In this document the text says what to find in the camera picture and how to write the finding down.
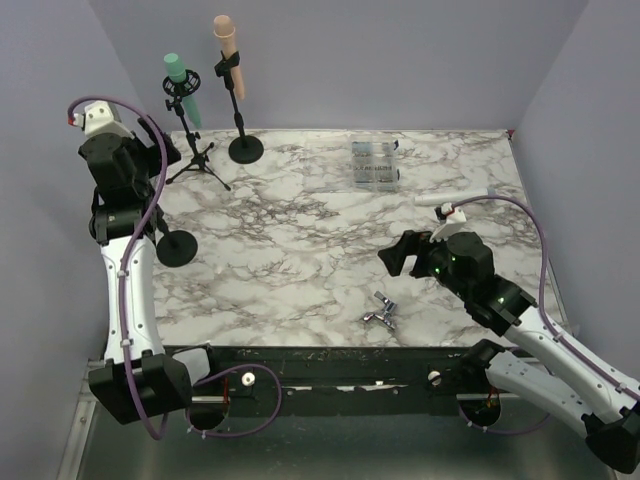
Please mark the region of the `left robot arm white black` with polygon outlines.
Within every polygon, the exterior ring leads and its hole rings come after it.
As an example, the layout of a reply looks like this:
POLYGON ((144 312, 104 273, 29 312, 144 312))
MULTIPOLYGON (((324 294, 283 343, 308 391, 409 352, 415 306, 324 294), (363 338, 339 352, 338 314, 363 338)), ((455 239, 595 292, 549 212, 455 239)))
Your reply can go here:
POLYGON ((214 393, 222 380, 207 346, 166 352, 154 306, 153 266, 189 263, 197 241, 171 231, 160 207, 151 204, 161 164, 181 159, 169 136, 147 146, 119 120, 77 114, 72 125, 87 139, 79 149, 96 182, 89 231, 100 247, 109 290, 109 336, 105 364, 89 374, 89 388, 121 424, 187 408, 193 388, 214 393))

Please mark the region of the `black tripod shock-mount stand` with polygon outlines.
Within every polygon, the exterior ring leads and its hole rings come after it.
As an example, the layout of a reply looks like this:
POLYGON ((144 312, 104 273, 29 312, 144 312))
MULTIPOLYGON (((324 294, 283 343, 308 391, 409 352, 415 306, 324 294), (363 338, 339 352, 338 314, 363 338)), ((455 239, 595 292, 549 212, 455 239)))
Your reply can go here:
MULTIPOLYGON (((162 83, 163 90, 164 90, 165 94, 168 96, 168 99, 165 100, 165 106, 166 106, 166 109, 168 111, 173 111, 174 112, 174 106, 172 104, 171 97, 168 95, 167 87, 163 86, 163 84, 166 82, 166 77, 165 77, 165 79, 163 80, 163 83, 162 83)), ((196 144, 196 141, 201 138, 200 133, 198 132, 199 128, 195 128, 192 125, 192 123, 190 122, 190 120, 185 115, 183 115, 181 111, 178 111, 178 113, 175 113, 175 115, 180 119, 180 122, 181 122, 182 127, 183 127, 184 132, 185 132, 185 137, 186 137, 187 143, 188 143, 188 145, 189 145, 189 147, 190 147, 190 149, 191 149, 191 151, 193 153, 193 156, 192 156, 192 159, 190 160, 190 163, 187 166, 183 167, 177 173, 175 173, 173 176, 171 176, 170 178, 166 179, 166 184, 169 185, 169 184, 173 183, 183 173, 186 173, 186 172, 200 172, 200 173, 206 173, 206 174, 209 174, 209 175, 213 176, 214 178, 216 178, 222 184, 222 186, 227 191, 230 191, 231 187, 227 183, 225 183, 208 166, 208 163, 209 163, 208 153, 214 148, 215 144, 213 142, 210 142, 207 147, 205 147, 202 151, 199 151, 198 147, 197 147, 197 144, 196 144)))

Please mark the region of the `green microphone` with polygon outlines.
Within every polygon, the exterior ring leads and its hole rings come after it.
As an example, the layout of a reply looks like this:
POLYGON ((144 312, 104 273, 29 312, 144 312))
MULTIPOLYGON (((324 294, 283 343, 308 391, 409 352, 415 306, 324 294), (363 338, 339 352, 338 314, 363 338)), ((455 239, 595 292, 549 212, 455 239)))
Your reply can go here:
POLYGON ((163 86, 167 87, 174 112, 181 111, 195 128, 201 128, 201 115, 194 98, 194 93, 200 86, 198 74, 188 70, 176 53, 166 54, 163 61, 167 74, 163 86))

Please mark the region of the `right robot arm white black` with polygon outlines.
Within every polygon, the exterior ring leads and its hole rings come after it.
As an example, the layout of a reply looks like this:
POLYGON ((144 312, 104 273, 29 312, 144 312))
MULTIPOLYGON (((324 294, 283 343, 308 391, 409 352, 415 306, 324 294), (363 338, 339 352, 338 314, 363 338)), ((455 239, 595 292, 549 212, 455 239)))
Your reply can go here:
POLYGON ((393 277, 408 257, 411 276, 434 278, 454 293, 481 326, 537 358, 530 371, 505 349, 486 344, 481 357, 464 362, 460 379, 469 390, 489 385, 515 393, 572 428, 591 452, 625 474, 639 465, 639 382, 609 365, 544 315, 541 303, 496 274, 492 250, 473 232, 432 242, 406 231, 378 253, 393 277))

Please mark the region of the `black round-base microphone stand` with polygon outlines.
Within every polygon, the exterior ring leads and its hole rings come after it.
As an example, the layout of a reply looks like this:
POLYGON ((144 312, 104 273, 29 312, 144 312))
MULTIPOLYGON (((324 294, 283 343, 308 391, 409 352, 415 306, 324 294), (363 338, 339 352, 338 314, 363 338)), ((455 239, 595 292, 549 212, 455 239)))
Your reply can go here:
POLYGON ((198 251, 194 235, 185 230, 170 230, 165 221, 158 223, 162 237, 156 244, 159 262, 169 268, 178 268, 190 263, 198 251))

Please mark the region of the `white microphone grey mesh head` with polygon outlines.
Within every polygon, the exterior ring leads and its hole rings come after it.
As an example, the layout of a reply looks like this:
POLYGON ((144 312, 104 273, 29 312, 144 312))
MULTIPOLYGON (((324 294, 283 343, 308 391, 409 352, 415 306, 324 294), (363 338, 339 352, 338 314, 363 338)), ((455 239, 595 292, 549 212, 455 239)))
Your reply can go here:
POLYGON ((414 204, 416 206, 438 206, 444 203, 456 203, 474 197, 495 194, 495 189, 491 187, 475 190, 445 191, 415 196, 414 204))

